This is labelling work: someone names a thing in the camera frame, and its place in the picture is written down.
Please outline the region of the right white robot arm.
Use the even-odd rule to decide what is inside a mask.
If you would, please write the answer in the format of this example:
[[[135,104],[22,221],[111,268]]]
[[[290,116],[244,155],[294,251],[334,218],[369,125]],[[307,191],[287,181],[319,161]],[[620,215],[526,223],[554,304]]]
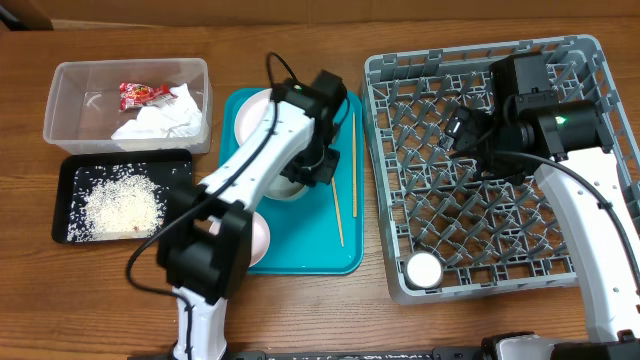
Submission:
[[[489,67],[492,114],[459,107],[445,128],[477,177],[521,184],[533,176],[560,225],[580,287],[588,338],[532,332],[487,337],[487,359],[636,359],[639,236],[627,208],[614,141],[596,104],[562,103],[539,52]]]

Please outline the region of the white tissue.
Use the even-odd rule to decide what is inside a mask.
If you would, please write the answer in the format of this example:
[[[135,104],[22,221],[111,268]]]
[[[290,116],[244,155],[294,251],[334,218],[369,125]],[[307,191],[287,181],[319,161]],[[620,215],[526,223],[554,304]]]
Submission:
[[[142,105],[134,119],[112,135],[112,140],[195,137],[205,128],[202,112],[186,83],[170,87],[163,100]]]

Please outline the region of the white rice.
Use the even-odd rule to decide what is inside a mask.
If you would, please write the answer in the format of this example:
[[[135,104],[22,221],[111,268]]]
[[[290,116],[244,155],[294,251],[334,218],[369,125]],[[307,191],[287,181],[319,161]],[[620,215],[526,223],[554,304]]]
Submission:
[[[170,190],[192,180],[189,161],[83,166],[73,175],[63,239],[149,238],[163,226]]]

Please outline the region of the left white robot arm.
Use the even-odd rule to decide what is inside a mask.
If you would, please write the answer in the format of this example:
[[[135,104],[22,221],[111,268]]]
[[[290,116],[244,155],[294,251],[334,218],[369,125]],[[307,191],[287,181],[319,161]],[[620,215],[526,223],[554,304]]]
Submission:
[[[341,77],[322,70],[311,84],[271,82],[265,114],[247,141],[197,185],[176,190],[168,222],[129,257],[136,289],[175,298],[173,359],[226,359],[228,300],[251,262],[253,214],[273,180],[313,187],[331,182],[340,154],[335,117],[348,106]]]

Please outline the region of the white cup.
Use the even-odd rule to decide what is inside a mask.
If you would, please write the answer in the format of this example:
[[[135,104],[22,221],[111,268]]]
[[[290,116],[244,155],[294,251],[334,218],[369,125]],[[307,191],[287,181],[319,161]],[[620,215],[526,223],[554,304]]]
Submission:
[[[432,289],[440,285],[444,271],[438,258],[429,252],[415,252],[404,262],[404,278],[412,289]]]

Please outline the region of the grey bowl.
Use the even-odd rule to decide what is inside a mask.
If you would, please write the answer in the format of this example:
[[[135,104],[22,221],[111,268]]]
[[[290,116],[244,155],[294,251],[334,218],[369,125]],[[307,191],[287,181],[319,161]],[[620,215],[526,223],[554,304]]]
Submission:
[[[291,202],[302,197],[307,191],[306,185],[291,182],[284,176],[278,176],[268,186],[265,196],[276,201]]]

